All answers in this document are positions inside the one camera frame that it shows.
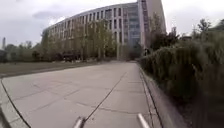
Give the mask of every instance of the paved walkway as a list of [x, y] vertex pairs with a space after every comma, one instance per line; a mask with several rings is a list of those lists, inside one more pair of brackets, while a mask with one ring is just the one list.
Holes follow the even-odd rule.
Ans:
[[[141, 128], [142, 113], [152, 126], [144, 82], [135, 63], [110, 63], [3, 79], [15, 106], [32, 128]], [[18, 122], [8, 102], [9, 122]]]

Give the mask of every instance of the curved building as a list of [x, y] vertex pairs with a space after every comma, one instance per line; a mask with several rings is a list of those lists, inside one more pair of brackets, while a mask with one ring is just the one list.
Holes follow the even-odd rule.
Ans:
[[92, 21], [102, 19], [108, 21], [108, 29], [114, 34], [115, 40], [120, 45], [134, 46], [140, 43], [146, 46], [147, 34], [149, 34], [149, 17], [153, 13], [159, 14], [163, 21], [165, 31], [165, 20], [160, 0], [138, 0], [135, 3], [111, 5], [81, 14], [77, 14], [56, 23], [46, 30], [52, 37], [67, 40], [72, 38], [75, 25], [84, 25]]

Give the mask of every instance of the grass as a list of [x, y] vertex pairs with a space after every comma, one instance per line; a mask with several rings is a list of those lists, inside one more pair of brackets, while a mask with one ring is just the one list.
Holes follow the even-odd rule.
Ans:
[[75, 68], [81, 66], [88, 66], [97, 64], [97, 62], [82, 62], [82, 63], [47, 63], [47, 62], [39, 62], [39, 63], [0, 63], [0, 76], [15, 76], [22, 75], [28, 73], [36, 73], [36, 72], [44, 72], [44, 71], [53, 71], [53, 70], [61, 70], [66, 68]]

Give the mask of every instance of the cloudy sky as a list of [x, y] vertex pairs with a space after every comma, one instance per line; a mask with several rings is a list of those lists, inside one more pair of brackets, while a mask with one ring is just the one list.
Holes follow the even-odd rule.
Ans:
[[[39, 42], [42, 30], [52, 23], [83, 11], [136, 0], [0, 0], [0, 39], [19, 44]], [[223, 0], [162, 0], [167, 31], [190, 33], [200, 19], [216, 24], [224, 19]]]

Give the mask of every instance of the green tree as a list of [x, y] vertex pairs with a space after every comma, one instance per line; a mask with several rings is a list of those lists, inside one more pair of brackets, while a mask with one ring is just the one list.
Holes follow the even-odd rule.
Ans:
[[206, 21], [205, 19], [201, 19], [200, 23], [198, 24], [198, 28], [200, 32], [206, 32], [211, 27], [211, 23]]
[[41, 48], [44, 59], [46, 59], [48, 55], [48, 43], [49, 43], [49, 34], [47, 30], [44, 30], [42, 33], [42, 40], [41, 40]]

